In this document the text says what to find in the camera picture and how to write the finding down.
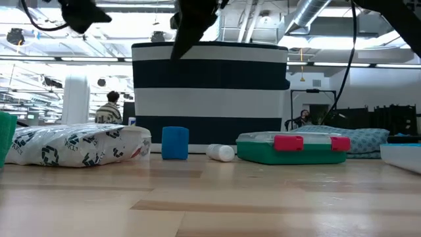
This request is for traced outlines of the long ceiling light strip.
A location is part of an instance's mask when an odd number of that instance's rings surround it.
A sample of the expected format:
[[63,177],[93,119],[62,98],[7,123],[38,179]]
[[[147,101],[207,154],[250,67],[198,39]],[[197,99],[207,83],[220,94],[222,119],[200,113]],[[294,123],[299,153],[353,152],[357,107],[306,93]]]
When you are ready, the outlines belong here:
[[129,63],[132,58],[122,57],[36,57],[36,56],[10,56],[0,55],[1,61],[74,61],[74,62],[119,62]]
[[315,66],[345,68],[393,68],[393,69],[421,69],[421,65],[414,64],[380,64],[380,63],[331,63],[331,62],[288,62],[287,66]]

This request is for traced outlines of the dark partition panels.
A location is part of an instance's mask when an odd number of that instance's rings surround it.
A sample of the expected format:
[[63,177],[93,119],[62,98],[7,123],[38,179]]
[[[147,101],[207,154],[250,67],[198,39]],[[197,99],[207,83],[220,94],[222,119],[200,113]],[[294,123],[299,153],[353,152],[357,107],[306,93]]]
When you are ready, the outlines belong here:
[[377,106],[373,111],[368,107],[348,108],[336,109],[327,117],[325,125],[346,129],[381,128],[388,130],[390,135],[415,136],[418,134],[417,118],[415,105]]

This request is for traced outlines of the teal patterned fabric pouch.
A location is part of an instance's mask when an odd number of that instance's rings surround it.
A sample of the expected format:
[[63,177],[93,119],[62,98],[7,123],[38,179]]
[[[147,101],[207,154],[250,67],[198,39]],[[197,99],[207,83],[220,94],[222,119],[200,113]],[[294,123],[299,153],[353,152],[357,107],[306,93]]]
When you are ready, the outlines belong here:
[[324,125],[306,125],[293,132],[318,132],[341,134],[351,140],[348,159],[380,159],[380,146],[387,143],[390,131],[382,128],[345,129]]

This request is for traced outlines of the person in striped top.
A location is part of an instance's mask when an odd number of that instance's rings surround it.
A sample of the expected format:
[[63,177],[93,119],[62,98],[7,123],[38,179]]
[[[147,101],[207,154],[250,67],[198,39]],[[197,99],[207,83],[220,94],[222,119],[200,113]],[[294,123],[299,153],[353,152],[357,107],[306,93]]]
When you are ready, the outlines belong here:
[[122,115],[118,109],[117,102],[119,93],[111,91],[107,94],[108,102],[102,105],[95,113],[95,123],[98,124],[121,124]]

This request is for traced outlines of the blue bandage roll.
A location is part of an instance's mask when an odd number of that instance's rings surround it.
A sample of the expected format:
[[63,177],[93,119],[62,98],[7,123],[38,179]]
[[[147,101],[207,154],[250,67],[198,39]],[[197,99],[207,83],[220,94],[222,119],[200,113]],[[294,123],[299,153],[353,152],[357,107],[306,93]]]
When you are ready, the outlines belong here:
[[189,152],[189,130],[180,126],[162,128],[161,155],[163,159],[186,160]]

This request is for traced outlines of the white round column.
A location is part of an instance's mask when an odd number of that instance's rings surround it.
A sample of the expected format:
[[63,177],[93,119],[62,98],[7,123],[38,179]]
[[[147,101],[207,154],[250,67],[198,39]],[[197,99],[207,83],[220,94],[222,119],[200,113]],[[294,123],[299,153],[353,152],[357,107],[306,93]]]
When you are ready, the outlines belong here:
[[83,124],[89,118],[90,86],[85,74],[68,74],[64,81],[63,124]]

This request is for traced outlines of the green bandage roll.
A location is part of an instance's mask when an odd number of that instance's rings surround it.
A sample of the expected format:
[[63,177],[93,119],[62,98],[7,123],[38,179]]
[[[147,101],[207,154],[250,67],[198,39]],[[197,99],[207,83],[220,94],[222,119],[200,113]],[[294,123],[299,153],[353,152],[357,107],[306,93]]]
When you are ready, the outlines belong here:
[[11,148],[16,129],[17,116],[0,111],[0,170],[5,165],[5,158]]

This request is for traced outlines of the silver ventilation duct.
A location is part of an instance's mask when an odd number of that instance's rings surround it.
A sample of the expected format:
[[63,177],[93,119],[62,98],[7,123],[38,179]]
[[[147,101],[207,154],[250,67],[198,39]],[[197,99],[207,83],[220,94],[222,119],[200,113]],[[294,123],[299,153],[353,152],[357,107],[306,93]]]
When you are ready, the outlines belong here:
[[288,15],[285,24],[285,33],[296,30],[310,30],[310,25],[318,15],[331,3],[332,0],[300,0],[294,12]]

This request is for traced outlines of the small white tube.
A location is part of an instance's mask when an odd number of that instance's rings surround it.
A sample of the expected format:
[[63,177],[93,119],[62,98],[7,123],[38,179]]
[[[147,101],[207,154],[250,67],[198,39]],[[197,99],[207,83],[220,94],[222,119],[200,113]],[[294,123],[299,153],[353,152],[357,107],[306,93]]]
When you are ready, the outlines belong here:
[[235,157],[235,151],[228,145],[211,144],[206,149],[206,155],[220,162],[230,162]]

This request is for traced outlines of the navy white striped fabric bin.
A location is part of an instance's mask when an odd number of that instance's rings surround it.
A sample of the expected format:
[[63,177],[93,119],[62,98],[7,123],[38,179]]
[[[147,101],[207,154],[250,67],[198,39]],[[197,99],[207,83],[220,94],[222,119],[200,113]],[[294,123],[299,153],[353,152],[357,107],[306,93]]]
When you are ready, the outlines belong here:
[[288,50],[277,45],[202,41],[172,61],[172,44],[132,45],[136,124],[160,151],[162,130],[189,130],[189,151],[233,145],[246,132],[279,131]]

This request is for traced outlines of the white printed plastic packet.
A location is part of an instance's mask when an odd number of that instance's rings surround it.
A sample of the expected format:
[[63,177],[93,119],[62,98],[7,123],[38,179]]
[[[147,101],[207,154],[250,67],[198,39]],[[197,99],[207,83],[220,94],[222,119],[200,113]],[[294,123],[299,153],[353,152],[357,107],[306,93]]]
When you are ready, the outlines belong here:
[[6,164],[94,167],[148,159],[151,132],[119,124],[29,126],[15,130]]

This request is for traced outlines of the dark monitor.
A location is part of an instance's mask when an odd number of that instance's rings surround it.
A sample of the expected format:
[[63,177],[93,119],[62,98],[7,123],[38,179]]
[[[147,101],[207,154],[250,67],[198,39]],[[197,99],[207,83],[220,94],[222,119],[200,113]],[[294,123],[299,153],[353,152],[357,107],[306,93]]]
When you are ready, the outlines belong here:
[[129,125],[129,118],[135,118],[135,117],[136,117],[135,103],[124,102],[123,113],[122,113],[123,125]]

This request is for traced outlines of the green first aid kit box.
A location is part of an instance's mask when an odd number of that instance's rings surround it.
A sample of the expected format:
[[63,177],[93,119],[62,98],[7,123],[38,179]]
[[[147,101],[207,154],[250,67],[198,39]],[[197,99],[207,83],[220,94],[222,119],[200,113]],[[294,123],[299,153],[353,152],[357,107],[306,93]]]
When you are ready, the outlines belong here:
[[320,165],[345,162],[351,139],[318,132],[251,132],[237,137],[237,156],[265,165]]

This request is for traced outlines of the blue white pill organizer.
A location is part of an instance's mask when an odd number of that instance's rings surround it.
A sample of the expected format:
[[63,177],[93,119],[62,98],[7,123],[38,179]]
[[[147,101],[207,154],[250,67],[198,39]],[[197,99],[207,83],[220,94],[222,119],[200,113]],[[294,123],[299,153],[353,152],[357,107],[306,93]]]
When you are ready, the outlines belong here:
[[388,165],[421,174],[421,144],[382,144],[380,153]]

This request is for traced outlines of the black tubular stand frame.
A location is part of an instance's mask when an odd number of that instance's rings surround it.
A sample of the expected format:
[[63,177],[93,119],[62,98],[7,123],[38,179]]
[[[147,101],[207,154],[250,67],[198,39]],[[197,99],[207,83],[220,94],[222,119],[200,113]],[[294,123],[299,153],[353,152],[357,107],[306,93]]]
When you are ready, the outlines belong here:
[[294,117],[294,100],[295,100],[295,96],[293,95],[295,92],[297,93],[324,93],[325,96],[327,96],[327,93],[332,93],[333,97],[330,98],[328,97],[332,103],[330,105],[330,109],[336,109],[337,105],[336,103],[336,99],[337,99],[337,92],[335,90],[319,90],[319,89],[305,89],[305,90],[290,90],[289,91],[289,98],[290,98],[290,120],[291,120],[291,124],[288,126],[285,126],[286,130],[292,130],[294,129],[294,125],[293,125],[293,121],[295,120]]

